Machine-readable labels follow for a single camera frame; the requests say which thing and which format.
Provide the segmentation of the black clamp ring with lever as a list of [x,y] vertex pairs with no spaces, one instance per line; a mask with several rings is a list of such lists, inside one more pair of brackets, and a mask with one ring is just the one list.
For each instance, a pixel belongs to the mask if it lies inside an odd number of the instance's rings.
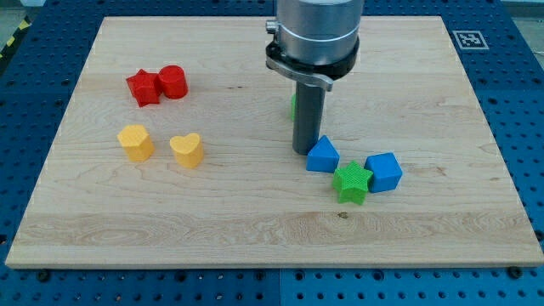
[[296,33],[280,20],[266,20],[265,28],[273,35],[266,47],[266,65],[284,77],[332,91],[333,82],[354,67],[359,51],[359,25],[348,25],[342,34],[340,25],[319,25]]

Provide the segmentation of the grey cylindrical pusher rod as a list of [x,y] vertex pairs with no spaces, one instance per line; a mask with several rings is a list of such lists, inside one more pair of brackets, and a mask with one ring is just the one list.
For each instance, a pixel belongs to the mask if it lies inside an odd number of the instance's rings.
[[319,139],[326,91],[297,82],[293,122],[292,148],[306,156]]

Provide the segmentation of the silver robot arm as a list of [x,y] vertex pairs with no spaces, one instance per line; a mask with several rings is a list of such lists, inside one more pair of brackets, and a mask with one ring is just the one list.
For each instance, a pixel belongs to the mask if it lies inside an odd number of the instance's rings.
[[307,155],[318,142],[325,96],[358,56],[362,0],[279,0],[266,22],[273,36],[266,66],[296,83],[292,148]]

